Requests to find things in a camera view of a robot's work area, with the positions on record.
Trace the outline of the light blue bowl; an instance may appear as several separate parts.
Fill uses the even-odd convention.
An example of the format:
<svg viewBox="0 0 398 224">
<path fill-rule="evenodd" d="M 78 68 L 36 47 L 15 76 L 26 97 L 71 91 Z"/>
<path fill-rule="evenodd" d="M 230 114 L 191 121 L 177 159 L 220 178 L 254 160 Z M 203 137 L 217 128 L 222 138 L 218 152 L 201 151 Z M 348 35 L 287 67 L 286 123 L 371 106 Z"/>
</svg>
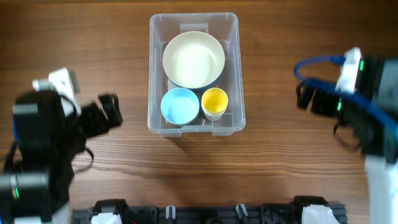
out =
<svg viewBox="0 0 398 224">
<path fill-rule="evenodd" d="M 198 97 L 187 88 L 174 88 L 168 91 L 160 104 L 165 120 L 177 126 L 191 123 L 198 116 L 199 109 Z"/>
</svg>

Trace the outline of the blue plate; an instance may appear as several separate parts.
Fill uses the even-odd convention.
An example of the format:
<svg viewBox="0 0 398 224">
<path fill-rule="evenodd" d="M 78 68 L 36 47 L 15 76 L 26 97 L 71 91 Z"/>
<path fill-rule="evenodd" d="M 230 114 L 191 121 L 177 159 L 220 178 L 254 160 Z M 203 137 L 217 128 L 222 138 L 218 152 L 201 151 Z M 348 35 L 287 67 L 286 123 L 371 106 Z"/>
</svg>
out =
<svg viewBox="0 0 398 224">
<path fill-rule="evenodd" d="M 214 87 L 218 84 L 218 82 L 221 80 L 221 78 L 223 77 L 224 72 L 221 72 L 221 74 L 219 75 L 219 77 L 213 81 L 212 83 L 210 83 L 209 85 L 200 87 L 200 88 L 191 88 L 191 91 L 197 92 L 197 91 L 205 91 L 206 89 L 209 89 L 211 87 Z M 172 80 L 167 79 L 167 90 L 173 90 L 175 88 L 181 88 L 181 86 L 177 85 L 176 83 L 174 83 Z"/>
</svg>

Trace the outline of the yellow cup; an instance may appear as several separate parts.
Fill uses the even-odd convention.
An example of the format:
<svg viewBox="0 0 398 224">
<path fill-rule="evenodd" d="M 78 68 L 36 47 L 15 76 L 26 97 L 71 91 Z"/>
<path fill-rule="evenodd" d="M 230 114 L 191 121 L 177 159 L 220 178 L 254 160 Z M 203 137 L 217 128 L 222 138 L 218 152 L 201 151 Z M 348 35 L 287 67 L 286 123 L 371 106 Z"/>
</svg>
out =
<svg viewBox="0 0 398 224">
<path fill-rule="evenodd" d="M 207 89 L 201 98 L 202 107 L 210 113 L 221 113 L 227 109 L 228 95 L 220 88 Z"/>
</svg>

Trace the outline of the cream plate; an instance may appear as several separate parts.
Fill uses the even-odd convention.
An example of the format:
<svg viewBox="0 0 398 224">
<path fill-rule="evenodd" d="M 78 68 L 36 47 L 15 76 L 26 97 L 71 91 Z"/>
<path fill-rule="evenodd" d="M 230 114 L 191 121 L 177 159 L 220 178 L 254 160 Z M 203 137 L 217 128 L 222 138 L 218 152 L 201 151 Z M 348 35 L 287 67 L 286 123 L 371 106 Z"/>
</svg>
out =
<svg viewBox="0 0 398 224">
<path fill-rule="evenodd" d="M 220 42 L 200 31 L 184 32 L 165 47 L 162 65 L 168 79 L 177 86 L 199 90 L 221 76 L 226 55 Z"/>
</svg>

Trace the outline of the cream cup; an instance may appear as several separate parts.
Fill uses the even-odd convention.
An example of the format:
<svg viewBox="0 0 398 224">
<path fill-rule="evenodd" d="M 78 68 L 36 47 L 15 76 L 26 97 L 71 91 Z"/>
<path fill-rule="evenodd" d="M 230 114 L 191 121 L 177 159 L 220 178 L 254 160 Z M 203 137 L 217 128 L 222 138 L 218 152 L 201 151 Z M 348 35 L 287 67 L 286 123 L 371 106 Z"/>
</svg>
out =
<svg viewBox="0 0 398 224">
<path fill-rule="evenodd" d="M 225 110 L 223 110 L 223 111 L 221 111 L 219 113 L 212 113 L 212 112 L 209 112 L 207 110 L 203 110 L 203 112 L 204 112 L 204 115 L 205 115 L 206 119 L 208 119 L 210 121 L 217 121 L 223 116 Z"/>
</svg>

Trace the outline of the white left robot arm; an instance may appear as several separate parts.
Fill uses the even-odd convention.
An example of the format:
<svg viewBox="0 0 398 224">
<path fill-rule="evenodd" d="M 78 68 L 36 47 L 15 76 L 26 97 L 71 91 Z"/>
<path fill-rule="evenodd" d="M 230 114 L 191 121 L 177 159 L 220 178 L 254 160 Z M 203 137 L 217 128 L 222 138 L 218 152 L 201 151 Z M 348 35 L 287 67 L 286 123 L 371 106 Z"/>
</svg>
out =
<svg viewBox="0 0 398 224">
<path fill-rule="evenodd" d="M 28 91 L 13 106 L 14 141 L 1 173 L 1 223 L 37 217 L 48 223 L 69 201 L 75 171 L 73 158 L 87 151 L 89 138 L 122 124 L 117 95 L 100 95 L 102 106 L 90 103 L 65 114 L 54 90 Z"/>
</svg>

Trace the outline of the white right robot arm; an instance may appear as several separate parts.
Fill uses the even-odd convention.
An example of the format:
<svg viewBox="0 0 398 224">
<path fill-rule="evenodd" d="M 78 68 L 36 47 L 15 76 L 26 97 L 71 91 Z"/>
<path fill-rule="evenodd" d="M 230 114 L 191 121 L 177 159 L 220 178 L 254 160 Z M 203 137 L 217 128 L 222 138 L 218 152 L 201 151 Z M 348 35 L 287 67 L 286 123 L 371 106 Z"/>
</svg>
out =
<svg viewBox="0 0 398 224">
<path fill-rule="evenodd" d="M 334 130 L 352 128 L 365 157 L 370 222 L 397 223 L 397 109 L 314 78 L 301 79 L 296 94 L 299 108 L 336 118 Z"/>
</svg>

